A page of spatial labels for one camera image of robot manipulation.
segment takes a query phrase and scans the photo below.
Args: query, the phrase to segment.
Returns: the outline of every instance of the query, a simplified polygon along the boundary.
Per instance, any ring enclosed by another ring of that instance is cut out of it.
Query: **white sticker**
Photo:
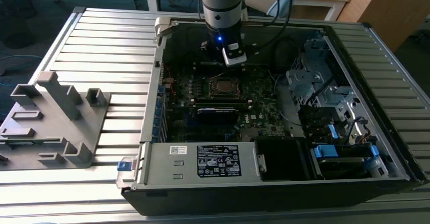
[[[170,146],[169,147],[170,155],[185,155],[186,154],[186,146]]]

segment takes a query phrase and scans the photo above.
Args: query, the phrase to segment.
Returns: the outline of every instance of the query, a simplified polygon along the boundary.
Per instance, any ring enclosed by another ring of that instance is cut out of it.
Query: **floor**
[[[10,50],[0,43],[0,54],[32,54],[44,56],[74,6],[110,9],[146,10],[145,0],[32,0],[37,15],[26,19],[36,43],[22,49]],[[161,0],[160,9],[172,12],[196,12],[196,0]],[[416,42],[407,39],[395,55],[411,73],[423,90],[430,93],[430,40]],[[9,98],[13,85],[26,83],[38,65],[34,58],[9,58],[0,61],[0,122],[9,112],[13,102]]]

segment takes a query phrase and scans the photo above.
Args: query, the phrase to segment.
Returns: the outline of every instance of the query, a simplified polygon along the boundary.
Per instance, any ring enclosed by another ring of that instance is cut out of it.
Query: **blue cable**
[[[9,59],[9,58],[13,58],[13,57],[19,57],[19,58],[37,58],[37,59],[42,59],[40,56],[36,56],[36,55],[30,55],[30,54],[18,54],[18,55],[10,55],[10,56],[6,56],[3,58],[0,59],[1,60],[5,60],[5,59]]]
[[[32,54],[17,54],[17,55],[10,55],[7,53],[3,53],[2,51],[0,51],[0,54],[3,54],[6,56],[11,56],[11,57],[33,57],[33,58],[37,58],[37,59],[42,59],[42,57],[40,56],[36,56],[36,55],[32,55]]]
[[[15,85],[9,85],[9,84],[3,84],[3,83],[0,83],[1,86],[5,86],[5,87],[15,87]]]

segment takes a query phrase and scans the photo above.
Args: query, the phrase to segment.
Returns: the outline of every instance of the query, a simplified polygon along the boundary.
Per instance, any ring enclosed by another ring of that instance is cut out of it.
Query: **black cable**
[[[319,93],[327,88],[327,86],[329,85],[329,83],[333,81],[335,77],[329,77],[329,79],[324,82],[324,84],[320,86],[320,88],[313,92],[313,94],[311,94],[311,96],[308,97],[308,99],[305,100],[304,105],[308,104],[308,102],[311,101],[311,99],[313,97],[316,97],[319,95]]]
[[[292,10],[292,0],[288,0],[288,1],[289,1],[288,13],[287,13],[287,17],[284,19],[284,23],[283,23],[281,29],[280,29],[279,33],[276,34],[276,36],[265,44],[263,44],[263,46],[259,48],[259,50],[261,50],[263,48],[265,48],[267,45],[269,45],[279,38],[279,36],[281,35],[284,29],[287,28],[288,21],[289,21],[289,16],[291,16],[291,10]]]
[[[348,144],[348,141],[349,141],[349,137],[351,137],[351,134],[352,134],[352,130],[353,130],[353,125],[355,123],[364,119],[363,117],[356,117],[349,125],[349,128],[348,128],[348,132],[347,132],[347,136],[345,136],[345,139],[344,139],[344,144],[347,145]]]
[[[301,50],[300,50],[300,47],[296,43],[296,41],[288,36],[283,36],[275,43],[273,43],[273,47],[272,47],[272,58],[271,58],[271,61],[269,61],[269,68],[271,70],[275,70],[276,69],[276,63],[277,63],[277,47],[280,45],[281,42],[291,42],[296,48],[296,53],[297,53],[297,56],[300,55],[301,53]]]
[[[272,25],[276,22],[277,17],[279,17],[279,13],[280,13],[280,0],[277,0],[276,16],[275,16],[273,20],[269,23],[264,23],[263,24],[263,27],[269,26],[269,25]]]
[[[201,19],[201,14],[200,14],[200,0],[197,2],[197,5],[196,5],[196,10],[198,12],[198,18]]]

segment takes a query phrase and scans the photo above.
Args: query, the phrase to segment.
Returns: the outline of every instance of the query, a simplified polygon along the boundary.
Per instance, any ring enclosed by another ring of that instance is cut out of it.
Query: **table leg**
[[[328,20],[328,21],[337,20],[339,14],[340,14],[341,9],[344,7],[344,4],[345,4],[344,1],[335,1],[333,5],[331,6],[331,8],[328,10],[324,20]]]
[[[148,10],[149,11],[158,11],[158,2],[157,0],[146,0],[148,1]]]

